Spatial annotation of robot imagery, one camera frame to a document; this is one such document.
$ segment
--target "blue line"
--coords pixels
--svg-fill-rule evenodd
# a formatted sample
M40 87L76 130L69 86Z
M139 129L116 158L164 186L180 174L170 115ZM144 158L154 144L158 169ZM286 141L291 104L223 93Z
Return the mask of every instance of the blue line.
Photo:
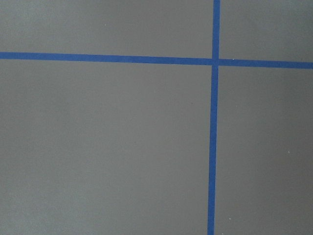
M174 64L174 65L211 65L212 64L212 60L206 59L206 58L56 54L56 53L30 53L30 52L0 52L0 59L89 61L89 62Z
M312 62L220 59L220 66L313 69Z
M209 156L209 198L207 234L214 235L215 219L215 181L216 181L216 140L217 110L219 86L219 50L220 50L220 11L221 1L213 3L213 35L212 35L212 77L211 77L211 110L210 110L210 156Z

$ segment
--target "horizontal blue line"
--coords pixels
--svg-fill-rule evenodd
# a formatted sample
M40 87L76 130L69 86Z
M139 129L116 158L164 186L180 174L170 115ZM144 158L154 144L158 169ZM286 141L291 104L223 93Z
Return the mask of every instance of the horizontal blue line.
M173 64L173 65L211 65L212 64L212 60L207 59L207 58L56 54L56 53L32 53L32 52L0 52L0 59L89 61L89 62L115 62L115 63Z
M220 59L220 66L313 69L313 62Z

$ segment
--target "gray background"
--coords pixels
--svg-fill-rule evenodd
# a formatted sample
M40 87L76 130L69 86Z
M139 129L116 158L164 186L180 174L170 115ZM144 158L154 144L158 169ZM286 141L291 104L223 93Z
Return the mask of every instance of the gray background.
M313 61L313 2L222 0L220 57ZM0 51L211 57L211 0L3 0ZM0 60L0 234L204 235L210 66ZM216 234L313 228L312 70L220 67Z

